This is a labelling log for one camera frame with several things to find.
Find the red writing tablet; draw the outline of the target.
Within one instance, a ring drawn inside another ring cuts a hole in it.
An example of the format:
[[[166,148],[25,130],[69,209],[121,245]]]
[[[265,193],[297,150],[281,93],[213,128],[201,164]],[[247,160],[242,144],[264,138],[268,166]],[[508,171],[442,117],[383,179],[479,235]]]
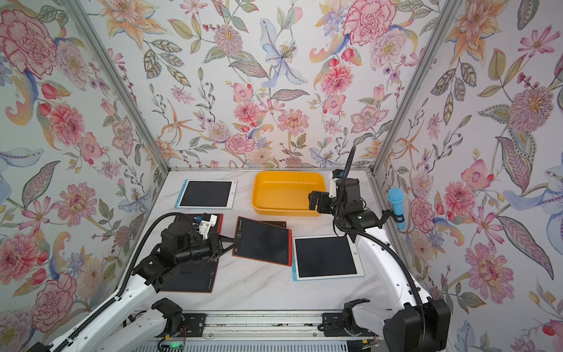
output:
[[[270,225],[277,226],[277,227],[283,227],[283,228],[287,227],[287,222],[285,222],[285,221],[263,221],[263,223],[270,224]]]
[[[286,227],[238,217],[233,257],[264,263],[293,265],[293,236]]]
[[[221,232],[223,214],[186,214],[176,216],[175,221],[190,224],[202,237]]]
[[[201,260],[182,263],[174,269],[163,291],[178,293],[212,293],[218,271],[218,261]]]

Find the blue-edged writing tablet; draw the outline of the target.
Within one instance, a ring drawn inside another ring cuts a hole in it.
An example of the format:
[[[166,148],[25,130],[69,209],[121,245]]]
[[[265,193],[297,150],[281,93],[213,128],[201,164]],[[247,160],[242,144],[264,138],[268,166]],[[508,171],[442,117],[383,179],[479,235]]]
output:
[[[294,282],[365,276],[357,246],[347,236],[295,238],[292,272]]]
[[[186,180],[177,198],[176,209],[231,209],[236,180]]]

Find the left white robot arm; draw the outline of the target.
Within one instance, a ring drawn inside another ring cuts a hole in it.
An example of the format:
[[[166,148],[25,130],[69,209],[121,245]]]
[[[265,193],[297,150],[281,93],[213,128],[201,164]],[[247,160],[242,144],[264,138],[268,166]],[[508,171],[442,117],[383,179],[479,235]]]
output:
[[[178,277],[188,263],[214,263],[225,252],[221,214],[194,217],[171,212],[158,217],[139,239],[123,279],[108,299],[52,343],[31,351],[96,351],[124,339],[117,327]]]

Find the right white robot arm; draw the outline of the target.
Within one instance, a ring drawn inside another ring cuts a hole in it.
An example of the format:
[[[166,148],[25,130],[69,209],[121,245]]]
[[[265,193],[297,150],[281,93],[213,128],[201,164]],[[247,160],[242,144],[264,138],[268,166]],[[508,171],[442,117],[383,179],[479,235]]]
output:
[[[366,249],[368,261],[386,286],[390,306],[356,299],[342,309],[344,330],[353,336],[371,332],[384,339],[390,351],[443,351],[447,347],[451,311],[443,299],[423,289],[400,258],[384,230],[388,220],[405,223],[404,195],[390,192],[391,208],[381,215],[365,208],[359,180],[347,170],[332,173],[327,192],[309,194],[309,208],[333,217],[334,229]]]

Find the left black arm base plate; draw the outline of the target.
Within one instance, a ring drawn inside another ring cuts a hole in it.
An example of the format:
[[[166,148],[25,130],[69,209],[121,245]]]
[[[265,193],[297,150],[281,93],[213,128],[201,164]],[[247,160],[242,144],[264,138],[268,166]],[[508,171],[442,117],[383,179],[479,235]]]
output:
[[[202,337],[207,317],[205,313],[182,313],[168,317],[164,331],[158,337]]]

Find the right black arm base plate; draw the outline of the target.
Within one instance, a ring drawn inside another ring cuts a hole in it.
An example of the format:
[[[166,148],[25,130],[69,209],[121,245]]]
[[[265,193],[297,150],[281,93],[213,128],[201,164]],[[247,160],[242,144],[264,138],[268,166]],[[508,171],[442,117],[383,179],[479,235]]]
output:
[[[325,312],[321,315],[321,318],[322,321],[318,326],[318,331],[321,331],[325,337],[376,337],[376,334],[373,332],[358,327],[354,324],[352,318],[345,317],[342,312]]]

